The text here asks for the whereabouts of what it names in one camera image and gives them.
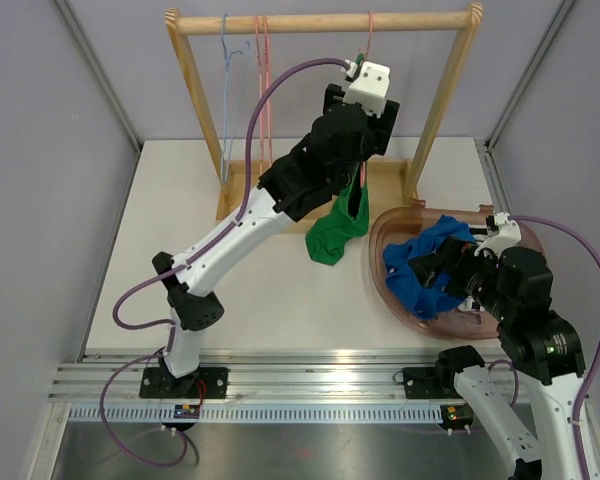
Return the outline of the green tank top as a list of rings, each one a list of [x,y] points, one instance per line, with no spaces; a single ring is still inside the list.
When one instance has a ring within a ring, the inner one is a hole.
[[[309,258],[334,266],[345,253],[346,244],[367,234],[370,201],[366,163],[358,167],[352,183],[334,200],[330,212],[318,219],[305,235]]]

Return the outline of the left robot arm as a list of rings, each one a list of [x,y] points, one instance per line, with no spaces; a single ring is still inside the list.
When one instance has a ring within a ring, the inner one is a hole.
[[[352,195],[344,203],[346,213],[362,211],[363,166],[385,153],[399,110],[387,91],[388,81],[380,76],[346,89],[329,85],[322,115],[259,177],[245,204],[190,249],[154,256],[176,323],[172,345],[159,362],[161,386],[171,396],[183,398],[195,388],[203,333],[224,313],[213,289],[226,273],[269,237],[341,193]]]

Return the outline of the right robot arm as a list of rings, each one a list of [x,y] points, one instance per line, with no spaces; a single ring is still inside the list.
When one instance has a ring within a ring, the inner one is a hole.
[[[408,264],[424,288],[447,275],[449,295],[472,297],[498,322],[501,347],[532,407],[533,430],[496,390],[475,348],[441,352],[433,380],[440,393],[459,395],[477,415],[508,477],[599,479],[591,430],[581,415],[589,370],[576,330],[551,308],[553,275],[543,254],[518,239],[474,244],[450,237]]]

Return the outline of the pink hanger of green top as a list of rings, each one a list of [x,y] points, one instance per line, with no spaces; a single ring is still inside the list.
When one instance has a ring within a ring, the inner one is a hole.
[[[368,15],[368,37],[365,50],[359,50],[358,57],[356,59],[357,64],[361,66],[369,57],[372,37],[373,37],[373,25],[374,25],[374,15],[372,11],[367,12]],[[366,164],[362,163],[359,168],[360,174],[360,188],[364,190],[366,188]]]

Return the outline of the pink hanger of blue top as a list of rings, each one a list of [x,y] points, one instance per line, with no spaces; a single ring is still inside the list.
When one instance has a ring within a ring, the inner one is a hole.
[[[259,53],[260,90],[263,94],[271,85],[271,37],[268,31],[267,17],[262,16],[263,47]],[[272,115],[271,104],[267,100],[260,115],[261,171],[269,168],[273,162]]]

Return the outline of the black white striped tank top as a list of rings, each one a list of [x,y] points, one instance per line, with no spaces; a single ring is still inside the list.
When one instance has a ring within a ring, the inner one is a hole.
[[[478,225],[469,225],[469,231],[474,237],[476,243],[481,244],[487,239],[488,232],[485,227],[479,227]],[[456,310],[464,316],[471,316],[476,318],[476,322],[481,322],[481,313],[484,311],[482,307],[472,298],[467,297]]]

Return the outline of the light blue wire hanger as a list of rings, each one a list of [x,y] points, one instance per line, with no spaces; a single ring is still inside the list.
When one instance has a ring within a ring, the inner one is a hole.
[[[237,125],[241,112],[242,98],[244,95],[244,84],[246,72],[248,71],[251,45],[246,40],[240,47],[230,50],[227,45],[227,19],[224,14],[221,22],[221,46],[224,62],[224,84],[223,84],[223,105],[222,105],[222,139],[221,139],[221,182],[223,185],[228,183],[229,166],[233,158],[233,146],[236,138]],[[232,96],[233,67],[237,61],[238,66],[242,68],[242,75],[238,80],[238,93]]]

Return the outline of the blue tank top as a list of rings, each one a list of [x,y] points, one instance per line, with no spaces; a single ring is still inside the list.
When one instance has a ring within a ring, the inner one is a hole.
[[[450,236],[466,242],[475,241],[467,223],[442,215],[432,227],[423,230],[417,237],[402,244],[389,244],[383,251],[387,288],[410,314],[422,321],[449,312],[466,300],[466,296],[456,298],[443,291],[449,282],[447,274],[441,274],[433,287],[423,288],[408,264],[409,260],[431,254]]]

